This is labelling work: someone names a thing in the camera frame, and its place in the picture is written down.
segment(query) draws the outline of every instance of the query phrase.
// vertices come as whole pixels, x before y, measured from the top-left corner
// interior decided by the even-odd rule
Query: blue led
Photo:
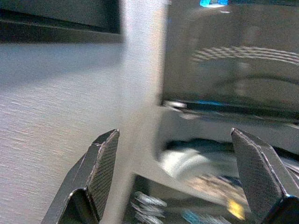
[[[196,101],[198,104],[205,104],[205,105],[215,105],[215,106],[226,106],[226,103],[220,103],[217,101],[205,101],[205,100],[199,100]]]
[[[202,7],[222,7],[228,5],[228,0],[200,0],[199,5]]]
[[[228,0],[218,0],[218,4],[228,6]]]
[[[202,7],[208,7],[210,5],[211,0],[200,0],[199,5]]]

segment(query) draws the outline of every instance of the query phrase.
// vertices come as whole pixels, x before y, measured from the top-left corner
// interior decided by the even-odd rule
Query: textured surface
[[[232,132],[240,180],[257,223],[262,223],[283,192],[260,152],[262,147],[239,130]]]
[[[100,220],[103,217],[111,187],[118,138],[119,133],[114,133],[103,143],[87,185],[89,196],[94,202]]]
[[[169,139],[229,141],[235,126],[298,150],[296,127],[184,120],[157,106],[164,15],[160,0],[124,0],[123,45],[0,45],[1,224],[39,224],[68,170],[113,128],[121,137],[107,224],[120,223],[132,171],[182,188],[155,161]]]

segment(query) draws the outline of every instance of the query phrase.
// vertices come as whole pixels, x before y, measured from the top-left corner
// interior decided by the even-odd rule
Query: white wall
[[[120,126],[121,49],[0,46],[0,223],[40,223],[68,169]]]
[[[121,129],[125,166],[127,137],[156,103],[161,7],[123,1],[123,44],[0,45],[0,224],[40,223],[67,171],[110,129]]]

